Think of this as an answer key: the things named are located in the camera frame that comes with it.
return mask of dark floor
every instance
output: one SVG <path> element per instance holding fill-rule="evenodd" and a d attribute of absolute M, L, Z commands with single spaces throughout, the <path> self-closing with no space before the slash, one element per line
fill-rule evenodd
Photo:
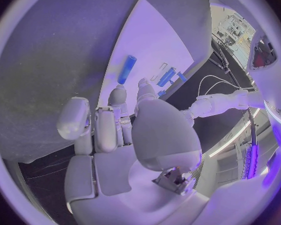
<path fill-rule="evenodd" d="M 250 87 L 250 81 L 240 66 L 226 51 L 225 55 L 230 63 L 230 69 L 240 85 Z M 229 81 L 228 76 L 221 69 L 208 61 L 167 102 L 179 110 L 187 109 L 196 100 L 201 79 L 210 74 Z M 207 78 L 201 87 L 201 93 L 204 94 L 216 82 L 218 81 L 213 77 Z M 230 94 L 233 91 L 232 86 L 220 83 L 210 92 Z M 220 115 L 197 118 L 194 129 L 201 141 L 203 153 L 221 140 L 236 125 L 242 115 L 242 111 L 230 109 Z M 39 158 L 30 164 L 19 164 L 23 177 L 32 193 L 47 213 L 61 225 L 76 224 L 66 207 L 64 195 L 66 170 L 72 156 L 74 156 L 74 147 L 69 146 Z"/>

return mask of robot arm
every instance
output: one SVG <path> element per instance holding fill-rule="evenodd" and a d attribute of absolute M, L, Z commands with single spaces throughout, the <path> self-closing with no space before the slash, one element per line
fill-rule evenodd
<path fill-rule="evenodd" d="M 194 125 L 197 117 L 205 118 L 217 114 L 222 114 L 228 109 L 245 110 L 248 107 L 265 108 L 264 100 L 259 91 L 248 92 L 239 89 L 232 94 L 210 94 L 202 95 L 187 110 L 180 111 L 188 120 L 190 125 Z"/>

